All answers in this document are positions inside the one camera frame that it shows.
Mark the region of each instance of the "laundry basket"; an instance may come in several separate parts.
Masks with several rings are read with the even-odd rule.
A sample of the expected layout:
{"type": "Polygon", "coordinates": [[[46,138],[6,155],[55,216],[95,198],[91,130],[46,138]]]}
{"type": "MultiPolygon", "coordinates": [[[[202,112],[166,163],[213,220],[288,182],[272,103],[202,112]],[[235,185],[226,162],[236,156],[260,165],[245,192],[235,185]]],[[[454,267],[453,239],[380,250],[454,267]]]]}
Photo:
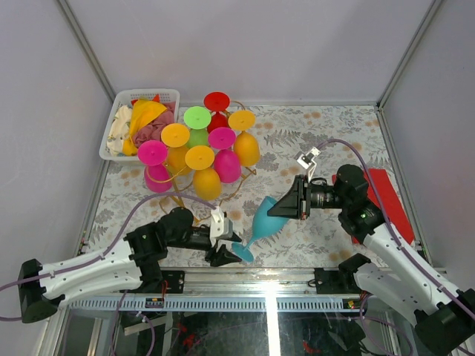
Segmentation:
{"type": "Polygon", "coordinates": [[[114,103],[112,104],[111,113],[105,126],[104,136],[102,137],[101,146],[99,148],[99,155],[102,159],[118,162],[122,165],[135,165],[140,164],[137,156],[112,156],[107,147],[107,138],[111,131],[112,122],[119,108],[123,105],[127,105],[132,108],[131,101],[145,97],[152,100],[156,95],[160,96],[161,102],[176,102],[174,110],[175,122],[178,118],[178,108],[180,104],[180,93],[175,89],[132,89],[124,90],[117,94],[114,103]]]}

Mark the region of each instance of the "floral tablecloth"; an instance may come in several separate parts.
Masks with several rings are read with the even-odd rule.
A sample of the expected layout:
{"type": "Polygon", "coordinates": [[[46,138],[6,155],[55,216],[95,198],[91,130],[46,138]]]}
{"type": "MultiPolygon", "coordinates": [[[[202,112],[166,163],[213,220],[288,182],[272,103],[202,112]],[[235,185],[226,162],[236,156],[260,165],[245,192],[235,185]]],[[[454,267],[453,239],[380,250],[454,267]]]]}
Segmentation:
{"type": "MultiPolygon", "coordinates": [[[[183,120],[184,110],[180,109],[180,121],[183,120]]],[[[252,217],[262,199],[266,195],[279,199],[289,190],[293,176],[304,172],[295,161],[295,155],[299,151],[308,151],[328,138],[353,143],[370,167],[387,170],[398,191],[393,167],[372,106],[254,106],[250,110],[256,114],[257,119],[249,132],[255,135],[261,148],[261,160],[255,166],[257,175],[250,176],[237,196],[222,204],[223,210],[233,220],[235,231],[244,242],[251,237],[252,217]]],[[[355,155],[346,146],[334,144],[325,148],[318,157],[314,177],[325,177],[330,182],[332,174],[347,163],[358,165],[355,155]]],[[[191,178],[191,174],[189,177],[179,177],[178,185],[187,185],[191,178]]],[[[220,199],[234,192],[238,184],[239,182],[223,185],[220,199]]],[[[129,211],[150,193],[143,182],[142,167],[111,163],[92,232],[83,251],[106,247],[117,234],[129,211]]],[[[186,193],[194,195],[193,188],[190,187],[186,193]]],[[[196,217],[209,215],[209,210],[204,205],[198,202],[185,203],[196,217]]],[[[169,198],[163,205],[168,211],[176,206],[169,198]]],[[[138,210],[125,231],[132,231],[140,225],[157,220],[162,214],[158,200],[151,200],[138,210]]],[[[364,246],[352,244],[337,216],[337,211],[314,210],[307,221],[290,220],[281,232],[260,240],[251,247],[255,256],[253,264],[228,266],[334,267],[356,252],[366,254],[373,262],[384,266],[364,246]]],[[[169,248],[168,257],[160,261],[160,265],[208,266],[203,258],[204,253],[201,251],[169,248]]]]}

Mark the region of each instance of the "white wall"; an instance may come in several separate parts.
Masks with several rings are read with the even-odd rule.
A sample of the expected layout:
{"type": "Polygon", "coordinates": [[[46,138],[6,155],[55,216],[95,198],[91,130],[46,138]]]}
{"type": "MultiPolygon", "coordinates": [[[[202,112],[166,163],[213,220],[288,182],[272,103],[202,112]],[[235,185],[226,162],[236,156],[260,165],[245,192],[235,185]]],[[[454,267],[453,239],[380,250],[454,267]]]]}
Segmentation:
{"type": "Polygon", "coordinates": [[[431,0],[70,0],[115,90],[373,101],[431,0]]]}
{"type": "MultiPolygon", "coordinates": [[[[0,1],[0,285],[25,260],[71,257],[110,102],[54,1],[0,1]]],[[[0,315],[19,316],[17,289],[0,315]]],[[[0,354],[30,355],[41,323],[0,323],[0,354]]]]}
{"type": "Polygon", "coordinates": [[[385,113],[429,250],[475,288],[475,1],[447,1],[385,113]]]}

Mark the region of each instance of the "pink cloth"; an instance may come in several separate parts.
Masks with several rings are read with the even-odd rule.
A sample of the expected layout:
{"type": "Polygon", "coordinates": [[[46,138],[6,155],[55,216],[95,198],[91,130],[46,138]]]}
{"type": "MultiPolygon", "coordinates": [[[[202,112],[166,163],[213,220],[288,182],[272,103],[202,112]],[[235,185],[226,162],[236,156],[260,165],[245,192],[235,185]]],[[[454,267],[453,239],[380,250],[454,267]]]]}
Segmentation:
{"type": "Polygon", "coordinates": [[[134,142],[135,147],[138,148],[141,144],[151,139],[162,141],[162,130],[165,126],[174,123],[173,112],[175,109],[175,103],[163,102],[162,104],[165,105],[168,110],[159,115],[150,124],[138,130],[137,133],[132,136],[132,141],[134,142]]]}

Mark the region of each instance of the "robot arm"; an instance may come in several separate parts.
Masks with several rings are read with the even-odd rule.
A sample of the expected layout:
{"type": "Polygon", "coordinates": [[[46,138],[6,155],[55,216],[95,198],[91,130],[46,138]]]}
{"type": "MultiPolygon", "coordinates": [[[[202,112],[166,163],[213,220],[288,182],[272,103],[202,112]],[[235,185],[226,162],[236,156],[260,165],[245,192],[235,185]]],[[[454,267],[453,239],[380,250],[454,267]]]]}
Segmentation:
{"type": "Polygon", "coordinates": [[[75,300],[104,292],[130,290],[153,292],[163,281],[159,260],[167,257],[168,247],[205,251],[211,267],[240,262],[226,244],[241,242],[220,208],[212,211],[211,226],[194,227],[193,214],[175,208],[157,222],[136,228],[120,239],[105,254],[105,248],[69,260],[41,265],[37,260],[22,264],[20,278],[49,273],[51,277],[19,285],[22,322],[34,323],[53,315],[75,300]],[[76,268],[101,257],[88,267],[76,268]],[[59,275],[55,271],[71,268],[59,275]]]}
{"type": "Polygon", "coordinates": [[[457,296],[472,312],[475,291],[460,291],[414,251],[392,225],[397,243],[381,210],[367,198],[367,189],[363,171],[354,165],[341,166],[333,186],[322,178],[309,181],[306,176],[296,176],[289,192],[268,215],[305,220],[311,208],[341,209],[338,219],[343,229],[380,256],[391,269],[391,272],[380,271],[367,257],[356,254],[340,264],[341,279],[352,280],[361,290],[380,298],[415,327],[429,350],[446,355],[475,333],[475,322],[441,289],[457,296]],[[442,286],[429,280],[414,261],[442,286]]]}

